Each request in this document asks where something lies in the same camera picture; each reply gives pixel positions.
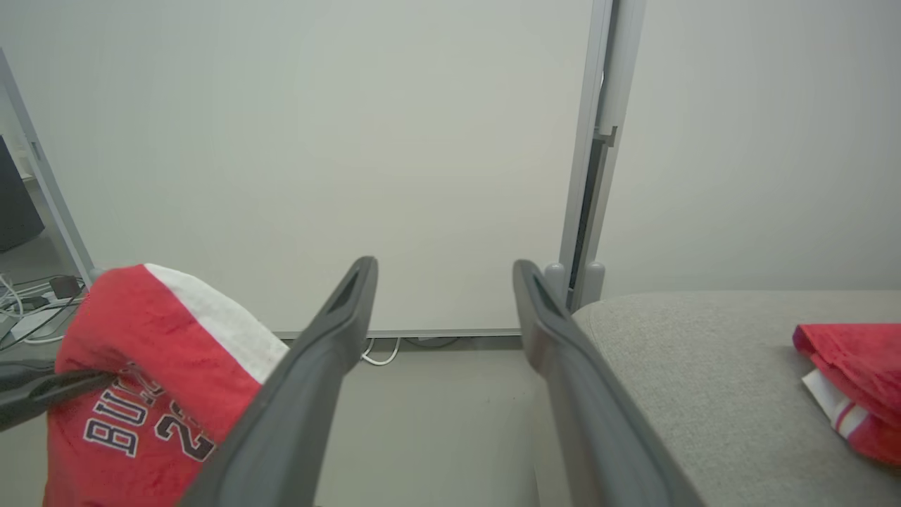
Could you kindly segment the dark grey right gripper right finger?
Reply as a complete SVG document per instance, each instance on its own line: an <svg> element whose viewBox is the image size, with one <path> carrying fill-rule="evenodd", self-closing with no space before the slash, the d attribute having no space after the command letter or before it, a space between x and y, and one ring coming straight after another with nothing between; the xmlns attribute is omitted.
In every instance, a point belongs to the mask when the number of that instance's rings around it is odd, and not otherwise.
<svg viewBox="0 0 901 507"><path fill-rule="evenodd" d="M512 269L534 373L532 463L541 506L702 506L701 495L538 267Z"/></svg>

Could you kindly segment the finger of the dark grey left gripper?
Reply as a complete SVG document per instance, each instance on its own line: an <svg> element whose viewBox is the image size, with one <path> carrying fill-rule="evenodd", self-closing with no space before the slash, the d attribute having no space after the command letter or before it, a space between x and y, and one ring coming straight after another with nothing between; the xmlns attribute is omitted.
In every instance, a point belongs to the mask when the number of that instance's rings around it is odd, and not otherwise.
<svg viewBox="0 0 901 507"><path fill-rule="evenodd" d="M54 360L3 361L1 384L28 384L55 375Z"/></svg>
<svg viewBox="0 0 901 507"><path fill-rule="evenodd" d="M62 402L74 400L97 389L105 389L115 375L103 371L74 371L46 375L1 394L1 430L13 429Z"/></svg>

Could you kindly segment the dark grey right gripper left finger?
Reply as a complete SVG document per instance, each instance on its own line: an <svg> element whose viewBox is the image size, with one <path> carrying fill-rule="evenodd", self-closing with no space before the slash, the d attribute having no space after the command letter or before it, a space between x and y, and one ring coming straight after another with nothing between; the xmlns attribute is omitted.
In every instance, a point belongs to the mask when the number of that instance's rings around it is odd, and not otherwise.
<svg viewBox="0 0 901 507"><path fill-rule="evenodd" d="M363 256L206 460L182 506L312 506L342 381L360 362L379 279Z"/></svg>

